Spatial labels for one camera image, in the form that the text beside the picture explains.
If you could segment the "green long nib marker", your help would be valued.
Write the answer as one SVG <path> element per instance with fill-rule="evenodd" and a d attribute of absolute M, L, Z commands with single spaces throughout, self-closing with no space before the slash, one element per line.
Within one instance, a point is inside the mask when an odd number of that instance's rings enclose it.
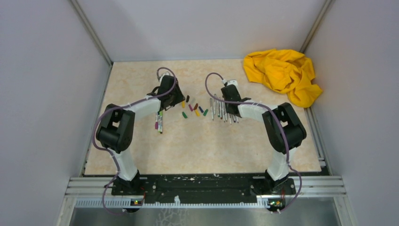
<path fill-rule="evenodd" d="M 210 109 L 211 109 L 211 118 L 212 118 L 212 120 L 214 120 L 214 102 L 213 102 L 213 98 L 210 98 L 209 102 L 210 102 Z"/>

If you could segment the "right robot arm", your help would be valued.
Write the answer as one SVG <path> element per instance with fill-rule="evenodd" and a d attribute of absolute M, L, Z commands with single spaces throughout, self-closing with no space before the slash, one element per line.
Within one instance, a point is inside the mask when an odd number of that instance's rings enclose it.
<path fill-rule="evenodd" d="M 306 130 L 293 106 L 287 102 L 276 106 L 255 103 L 250 98 L 242 98 L 237 85 L 225 83 L 221 88 L 227 113 L 240 118 L 262 122 L 269 142 L 275 152 L 266 170 L 270 178 L 265 181 L 265 189 L 271 194 L 282 190 L 289 171 L 290 151 L 299 147 L 307 137 Z"/>

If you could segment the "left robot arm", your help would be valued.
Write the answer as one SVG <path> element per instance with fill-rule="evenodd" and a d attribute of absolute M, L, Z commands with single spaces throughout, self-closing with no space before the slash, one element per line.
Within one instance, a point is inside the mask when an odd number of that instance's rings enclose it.
<path fill-rule="evenodd" d="M 95 139 L 115 160 L 117 178 L 124 181 L 122 188 L 130 195 L 137 194 L 141 189 L 140 180 L 135 179 L 138 177 L 138 168 L 128 153 L 136 121 L 185 100 L 174 75 L 164 73 L 159 77 L 159 82 L 155 92 L 147 94 L 143 99 L 125 106 L 107 105 L 95 133 Z"/>

